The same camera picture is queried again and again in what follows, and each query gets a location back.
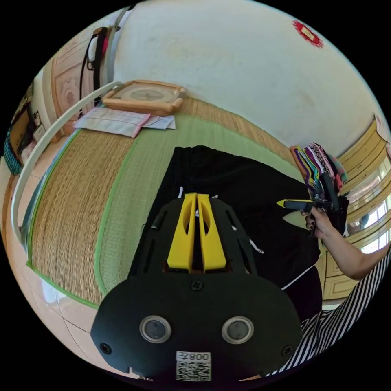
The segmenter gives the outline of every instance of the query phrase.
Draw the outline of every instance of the handheld tool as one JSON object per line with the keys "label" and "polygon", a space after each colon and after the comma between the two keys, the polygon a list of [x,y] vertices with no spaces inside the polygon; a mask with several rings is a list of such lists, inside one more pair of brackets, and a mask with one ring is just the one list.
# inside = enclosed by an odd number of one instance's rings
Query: handheld tool
{"label": "handheld tool", "polygon": [[[327,173],[322,173],[320,176],[320,182],[324,190],[323,194],[314,194],[310,200],[281,200],[277,202],[277,205],[285,209],[303,211],[306,213],[310,213],[313,207],[323,209],[326,214],[338,211],[338,195],[334,190],[332,179]],[[314,226],[310,229],[310,237],[315,235],[315,229],[316,224],[314,224]]]}
{"label": "handheld tool", "polygon": [[128,279],[105,296],[92,325],[110,366],[180,387],[266,375],[288,361],[302,337],[298,315],[258,276],[230,206],[186,194],[145,229]]}

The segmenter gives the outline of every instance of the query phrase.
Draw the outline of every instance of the hand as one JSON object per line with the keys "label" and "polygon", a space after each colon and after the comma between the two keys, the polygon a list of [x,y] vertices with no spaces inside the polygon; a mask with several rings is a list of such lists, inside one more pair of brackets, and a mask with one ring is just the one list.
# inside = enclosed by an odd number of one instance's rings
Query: hand
{"label": "hand", "polygon": [[318,239],[326,238],[334,230],[326,212],[322,209],[312,208],[311,213],[302,212],[301,215],[306,216],[305,221],[308,229],[311,229],[316,222],[315,236]]}

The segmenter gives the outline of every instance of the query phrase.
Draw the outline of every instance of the screw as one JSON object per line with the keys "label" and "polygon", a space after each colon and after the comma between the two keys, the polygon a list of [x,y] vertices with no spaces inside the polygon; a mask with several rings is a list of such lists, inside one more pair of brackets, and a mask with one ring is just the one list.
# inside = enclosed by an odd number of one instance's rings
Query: screw
{"label": "screw", "polygon": [[191,283],[192,290],[198,291],[201,290],[204,287],[204,284],[200,280],[195,280]]}
{"label": "screw", "polygon": [[287,345],[287,346],[285,346],[285,347],[281,350],[281,355],[282,355],[283,357],[286,357],[286,356],[290,355],[291,352],[292,352],[292,346]]}
{"label": "screw", "polygon": [[101,343],[99,347],[104,354],[111,354],[111,347],[107,343]]}

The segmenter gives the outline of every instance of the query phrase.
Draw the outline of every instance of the white curved pipe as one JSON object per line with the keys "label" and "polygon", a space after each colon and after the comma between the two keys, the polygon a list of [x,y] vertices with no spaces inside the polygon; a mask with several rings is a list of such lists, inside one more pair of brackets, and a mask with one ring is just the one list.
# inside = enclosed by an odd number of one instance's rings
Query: white curved pipe
{"label": "white curved pipe", "polygon": [[122,9],[121,13],[118,15],[111,31],[109,34],[108,42],[107,42],[107,48],[105,53],[105,60],[103,62],[103,72],[102,72],[102,82],[108,83],[109,82],[109,62],[110,62],[110,54],[111,54],[111,47],[113,45],[114,36],[116,34],[116,29],[119,26],[122,18],[127,13],[129,7],[125,7]]}
{"label": "white curved pipe", "polygon": [[106,84],[103,87],[93,91],[88,94],[86,97],[78,101],[75,105],[69,108],[63,115],[61,115],[55,122],[50,126],[47,132],[43,137],[38,141],[37,145],[33,149],[33,152],[29,156],[24,165],[22,172],[20,173],[18,182],[16,184],[15,192],[13,194],[12,204],[11,204],[11,223],[12,230],[14,231],[19,243],[23,246],[22,235],[20,228],[18,226],[18,209],[20,200],[22,198],[23,190],[26,186],[27,180],[29,179],[31,172],[33,171],[35,164],[41,156],[41,153],[49,145],[52,137],[75,115],[83,108],[87,103],[94,100],[96,97],[101,96],[105,92],[112,90],[115,87],[122,85],[123,83],[119,81],[113,81],[112,83]]}

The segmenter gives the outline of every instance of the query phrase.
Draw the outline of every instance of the yellow plastic part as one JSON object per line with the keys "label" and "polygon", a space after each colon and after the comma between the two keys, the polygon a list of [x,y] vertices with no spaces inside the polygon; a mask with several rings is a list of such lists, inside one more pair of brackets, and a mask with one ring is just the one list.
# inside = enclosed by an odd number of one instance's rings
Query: yellow plastic part
{"label": "yellow plastic part", "polygon": [[281,208],[285,208],[285,201],[293,201],[293,202],[313,202],[311,200],[281,200],[277,202],[278,206],[281,206]]}
{"label": "yellow plastic part", "polygon": [[[226,265],[226,259],[217,231],[216,222],[213,217],[209,196],[207,194],[198,194],[197,202],[204,272],[208,270],[223,269]],[[208,233],[205,233],[204,221],[208,226]]]}
{"label": "yellow plastic part", "polygon": [[191,272],[193,263],[194,232],[196,226],[197,194],[185,194],[182,210],[174,233],[167,263],[172,269]]}

